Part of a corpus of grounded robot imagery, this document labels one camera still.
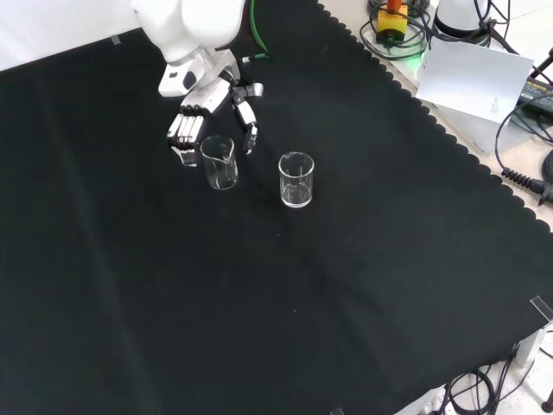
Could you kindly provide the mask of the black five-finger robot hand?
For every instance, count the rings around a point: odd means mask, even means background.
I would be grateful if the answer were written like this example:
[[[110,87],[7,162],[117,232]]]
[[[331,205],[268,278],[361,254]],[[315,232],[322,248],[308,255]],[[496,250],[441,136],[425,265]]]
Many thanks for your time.
[[[231,50],[197,48],[181,62],[167,65],[159,92],[166,98],[182,98],[179,112],[168,128],[166,142],[184,166],[195,167],[200,163],[204,124],[227,99],[244,126],[245,154],[255,150],[259,126],[247,99],[262,97],[264,85],[242,80]]]

